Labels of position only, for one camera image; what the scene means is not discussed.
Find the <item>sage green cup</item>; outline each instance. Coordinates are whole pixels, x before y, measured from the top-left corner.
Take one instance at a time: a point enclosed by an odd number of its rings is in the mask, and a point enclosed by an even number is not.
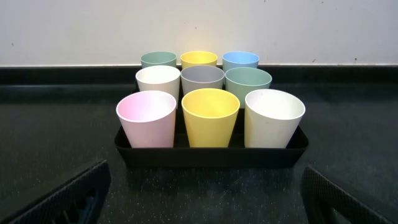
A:
[[[177,56],[172,52],[151,52],[141,57],[142,68],[154,65],[177,66]]]
[[[258,68],[239,67],[229,69],[225,79],[226,91],[238,97],[240,108],[244,108],[246,95],[254,90],[268,89],[272,76]]]

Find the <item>pink cup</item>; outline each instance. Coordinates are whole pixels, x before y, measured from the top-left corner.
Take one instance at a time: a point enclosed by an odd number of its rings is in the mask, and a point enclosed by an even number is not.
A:
[[[173,147],[175,98],[162,91],[141,91],[116,107],[131,147]]]

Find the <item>tray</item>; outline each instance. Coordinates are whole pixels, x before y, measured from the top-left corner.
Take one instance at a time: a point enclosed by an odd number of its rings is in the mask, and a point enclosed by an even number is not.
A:
[[[134,167],[291,167],[308,146],[297,127],[286,149],[245,148],[244,109],[238,111],[228,148],[190,148],[182,109],[175,118],[174,148],[131,148],[123,127],[114,143],[127,168]]]

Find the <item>white wall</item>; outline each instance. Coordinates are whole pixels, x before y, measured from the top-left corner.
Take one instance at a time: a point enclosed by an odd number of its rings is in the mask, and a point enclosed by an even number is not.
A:
[[[397,0],[0,0],[0,66],[131,65],[157,50],[398,64],[397,10]]]

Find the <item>black countertop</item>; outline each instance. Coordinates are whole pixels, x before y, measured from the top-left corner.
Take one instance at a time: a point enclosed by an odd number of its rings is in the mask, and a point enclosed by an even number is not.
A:
[[[133,88],[0,87],[0,199],[103,158],[112,183],[98,223],[307,223],[307,164],[398,207],[396,83],[273,83],[307,109],[300,126],[310,145],[282,170],[127,170],[113,143],[115,107]]]

